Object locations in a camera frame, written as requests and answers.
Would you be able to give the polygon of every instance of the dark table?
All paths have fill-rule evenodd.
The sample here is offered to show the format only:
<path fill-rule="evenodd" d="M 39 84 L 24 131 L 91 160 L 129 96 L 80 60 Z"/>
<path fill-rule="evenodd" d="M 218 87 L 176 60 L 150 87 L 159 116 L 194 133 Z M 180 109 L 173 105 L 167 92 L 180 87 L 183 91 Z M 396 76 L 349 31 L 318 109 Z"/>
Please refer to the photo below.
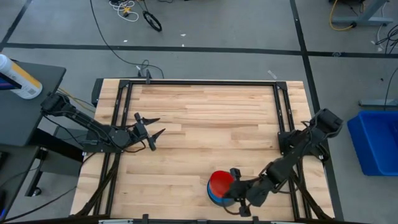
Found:
<path fill-rule="evenodd" d="M 0 167 L 0 186 L 7 182 L 0 187 L 0 190 L 6 191 L 6 211 L 0 220 L 7 215 L 35 159 L 43 162 L 36 169 L 25 196 L 33 195 L 43 172 L 50 172 L 51 168 L 46 166 L 46 163 L 50 162 L 51 158 L 59 161 L 65 157 L 64 162 L 78 163 L 83 159 L 81 149 L 37 128 L 43 117 L 40 104 L 46 99 L 47 93 L 56 92 L 66 69 L 33 63 L 16 63 L 38 79 L 43 84 L 43 90 L 38 97 L 31 100 L 24 100 L 11 91 L 0 91 L 0 151 L 7 153 L 6 160 Z M 50 164 L 57 165 L 53 159 L 51 161 Z"/>
<path fill-rule="evenodd" d="M 0 91 L 0 124 L 7 128 L 1 130 L 0 144 L 25 146 L 32 138 L 42 119 L 40 104 L 48 92 L 55 92 L 61 84 L 65 68 L 16 62 L 43 85 L 41 94 L 31 100 L 25 100 L 11 91 Z"/>

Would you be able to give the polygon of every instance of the white bottle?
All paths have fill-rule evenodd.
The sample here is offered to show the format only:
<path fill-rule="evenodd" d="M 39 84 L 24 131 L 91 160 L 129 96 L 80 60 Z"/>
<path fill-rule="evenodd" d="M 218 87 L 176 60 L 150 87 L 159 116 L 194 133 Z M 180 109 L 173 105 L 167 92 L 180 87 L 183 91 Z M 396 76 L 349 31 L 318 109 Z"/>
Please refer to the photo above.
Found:
<path fill-rule="evenodd" d="M 39 81 L 3 54 L 0 54 L 0 73 L 21 85 L 21 89 L 10 91 L 23 99 L 33 99 L 43 90 L 43 86 Z"/>

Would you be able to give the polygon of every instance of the blue plastic bin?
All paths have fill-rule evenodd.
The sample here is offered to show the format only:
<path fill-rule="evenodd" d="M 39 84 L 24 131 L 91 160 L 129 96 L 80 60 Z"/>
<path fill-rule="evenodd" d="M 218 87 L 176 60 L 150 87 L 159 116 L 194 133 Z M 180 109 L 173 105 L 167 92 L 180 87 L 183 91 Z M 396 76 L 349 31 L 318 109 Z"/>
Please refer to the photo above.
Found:
<path fill-rule="evenodd" d="M 398 112 L 361 111 L 347 125 L 362 172 L 397 176 Z"/>

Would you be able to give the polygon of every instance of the concrete floor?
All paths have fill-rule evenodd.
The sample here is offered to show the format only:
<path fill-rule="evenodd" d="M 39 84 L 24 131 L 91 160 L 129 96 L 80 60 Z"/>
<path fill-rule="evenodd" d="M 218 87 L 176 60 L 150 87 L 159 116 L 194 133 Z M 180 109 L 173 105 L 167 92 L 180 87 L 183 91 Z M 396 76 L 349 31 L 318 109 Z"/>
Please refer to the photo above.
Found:
<path fill-rule="evenodd" d="M 384 98 L 387 82 L 398 66 L 398 59 L 366 58 L 379 53 L 374 46 L 378 27 L 357 27 L 348 32 L 333 31 L 328 26 L 331 5 L 327 0 L 296 0 L 303 36 L 308 51 L 367 53 L 360 57 L 310 57 L 313 81 L 322 108 L 331 109 L 345 121 L 354 117 L 363 98 Z M 0 2 L 0 39 L 14 22 L 25 0 Z M 313 104 L 300 56 L 300 44 L 289 0 L 175 0 L 172 4 L 148 0 L 151 13 L 161 21 L 164 31 L 157 33 L 140 18 L 126 22 L 116 15 L 107 0 L 93 0 L 99 25 L 110 45 L 155 47 L 221 47 L 236 49 L 274 49 L 298 52 L 296 55 L 215 53 L 176 51 L 132 51 L 117 53 L 130 62 L 148 59 L 163 69 L 166 78 L 278 80 L 304 82 L 310 107 Z M 398 21 L 398 3 L 390 2 L 384 11 Z M 344 4 L 336 7 L 337 16 L 352 16 Z M 381 37 L 395 24 L 382 29 Z M 88 0 L 33 0 L 18 23 L 3 53 L 23 62 L 57 65 L 67 68 L 61 87 L 78 98 L 90 101 L 96 78 L 133 77 L 135 66 L 117 59 L 108 50 L 28 49 L 29 44 L 104 45 L 95 27 Z M 151 69 L 154 77 L 160 72 Z M 398 90 L 392 82 L 390 96 Z M 55 119 L 68 128 L 80 128 L 67 119 Z M 41 128 L 52 132 L 55 126 L 42 121 Z M 341 208 L 346 221 L 394 223 L 398 207 L 398 178 L 368 177 L 362 174 L 346 126 L 329 141 Z M 30 174 L 8 217 L 31 210 L 72 188 L 77 178 L 44 174 L 39 197 L 23 196 Z M 65 217 L 69 214 L 73 193 L 51 206 L 30 214 L 23 220 Z"/>

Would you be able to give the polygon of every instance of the wooden plank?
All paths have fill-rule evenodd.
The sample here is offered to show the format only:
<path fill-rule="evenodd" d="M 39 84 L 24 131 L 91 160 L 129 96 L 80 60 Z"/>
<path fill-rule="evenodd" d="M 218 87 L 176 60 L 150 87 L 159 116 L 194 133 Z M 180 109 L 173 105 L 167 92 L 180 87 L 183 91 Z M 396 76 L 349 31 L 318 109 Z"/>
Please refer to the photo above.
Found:
<path fill-rule="evenodd" d="M 118 83 L 115 79 L 103 82 L 95 114 L 101 123 L 111 121 Z M 300 121 L 311 118 L 303 83 L 287 84 L 295 125 L 302 129 Z M 206 194 L 206 184 L 212 172 L 232 167 L 241 169 L 243 178 L 253 178 L 280 157 L 271 87 L 134 85 L 127 124 L 134 123 L 135 112 L 146 118 L 161 118 L 147 127 L 150 133 L 162 128 L 166 131 L 158 139 L 155 152 L 122 155 L 113 218 L 141 218 L 148 213 L 150 218 L 160 219 L 251 219 L 229 215 L 214 205 Z M 81 169 L 71 213 L 79 211 L 95 191 L 102 158 L 101 154 L 93 156 Z M 310 193 L 333 216 L 321 162 L 306 157 L 304 173 Z M 237 211 L 238 205 L 230 210 Z M 251 210 L 260 220 L 293 220 L 290 197 L 285 194 L 270 193 L 261 208 Z"/>

